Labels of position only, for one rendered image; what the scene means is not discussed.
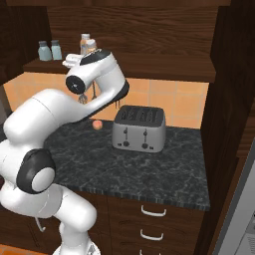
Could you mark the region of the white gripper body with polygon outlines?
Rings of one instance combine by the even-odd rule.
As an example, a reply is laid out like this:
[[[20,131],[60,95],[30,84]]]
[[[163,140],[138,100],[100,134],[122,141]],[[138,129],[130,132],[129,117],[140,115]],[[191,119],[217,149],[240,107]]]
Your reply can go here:
[[[83,58],[82,55],[78,54],[68,54],[66,59],[63,61],[62,65],[67,67],[67,68],[72,68],[74,67],[77,63],[81,61]]]

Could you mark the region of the blue-grey shaker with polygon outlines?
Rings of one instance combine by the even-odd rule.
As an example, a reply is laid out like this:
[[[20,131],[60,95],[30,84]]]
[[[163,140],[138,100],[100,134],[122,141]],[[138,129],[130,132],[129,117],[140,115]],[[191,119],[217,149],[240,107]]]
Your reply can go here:
[[[46,41],[39,42],[38,54],[39,54],[39,59],[41,61],[51,61],[52,60],[52,53],[51,53],[51,50],[48,47]]]
[[[54,60],[61,60],[62,59],[62,51],[58,40],[51,41],[51,50]]]

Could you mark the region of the clear condiment bottle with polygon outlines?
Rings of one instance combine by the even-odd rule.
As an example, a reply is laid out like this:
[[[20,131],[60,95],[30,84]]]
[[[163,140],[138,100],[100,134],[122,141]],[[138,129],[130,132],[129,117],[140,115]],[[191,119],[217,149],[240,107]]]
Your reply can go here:
[[[96,51],[97,44],[95,39],[90,39],[87,41],[87,53]]]
[[[88,41],[90,40],[90,34],[82,34],[81,35],[81,41],[80,41],[80,50],[81,55],[85,55],[87,53],[88,48]]]

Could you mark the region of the dark wood cabinet door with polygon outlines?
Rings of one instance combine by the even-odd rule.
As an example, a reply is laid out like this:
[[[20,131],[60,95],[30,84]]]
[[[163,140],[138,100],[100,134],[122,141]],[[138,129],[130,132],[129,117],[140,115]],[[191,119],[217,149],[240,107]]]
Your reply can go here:
[[[38,58],[39,42],[52,40],[47,8],[9,6],[0,0],[0,86]]]
[[[194,255],[212,255],[255,138],[255,0],[231,0],[217,13],[201,138],[210,209]]]

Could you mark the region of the silver four-slot toaster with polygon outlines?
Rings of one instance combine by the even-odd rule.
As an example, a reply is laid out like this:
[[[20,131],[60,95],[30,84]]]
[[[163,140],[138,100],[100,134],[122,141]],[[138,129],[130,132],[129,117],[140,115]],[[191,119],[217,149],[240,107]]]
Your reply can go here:
[[[162,108],[124,105],[113,124],[112,143],[118,149],[160,152],[166,137]]]

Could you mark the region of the dark wood cupboard door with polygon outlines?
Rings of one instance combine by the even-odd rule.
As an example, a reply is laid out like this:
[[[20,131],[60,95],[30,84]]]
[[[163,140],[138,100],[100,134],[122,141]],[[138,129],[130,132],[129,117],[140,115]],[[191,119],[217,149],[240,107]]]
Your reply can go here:
[[[97,221],[89,231],[91,239],[97,244],[102,255],[112,255],[107,198],[85,191],[78,191],[78,194],[90,201],[98,212]],[[39,230],[34,218],[1,208],[0,244],[52,254],[61,245],[60,221],[51,217],[41,219],[40,223],[46,227],[44,232]]]

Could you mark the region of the dark wood drawer front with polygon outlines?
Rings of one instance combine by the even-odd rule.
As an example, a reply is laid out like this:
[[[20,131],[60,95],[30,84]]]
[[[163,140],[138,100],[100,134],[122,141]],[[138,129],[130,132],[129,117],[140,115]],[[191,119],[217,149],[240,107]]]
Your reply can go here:
[[[141,224],[134,221],[120,221],[111,225],[112,233],[117,237],[126,238],[130,241],[137,241],[139,243],[149,243],[159,247],[169,248],[182,248],[185,250],[193,251],[197,232],[195,230],[182,230],[177,227],[164,227],[154,224]],[[143,233],[149,236],[160,236],[163,233],[163,239],[161,241],[150,241],[140,237],[140,230],[143,229]]]
[[[181,248],[156,247],[133,243],[120,243],[113,247],[113,255],[138,255],[139,250],[147,251],[150,255],[193,255],[192,251]]]
[[[199,230],[204,215],[200,210],[111,196],[108,197],[108,204],[110,213],[173,224],[188,230]]]

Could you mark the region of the grey steel appliance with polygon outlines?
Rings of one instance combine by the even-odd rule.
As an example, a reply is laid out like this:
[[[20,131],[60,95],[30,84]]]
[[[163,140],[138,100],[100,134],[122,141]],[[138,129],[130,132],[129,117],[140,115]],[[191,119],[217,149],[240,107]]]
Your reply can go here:
[[[255,138],[212,255],[255,255]]]

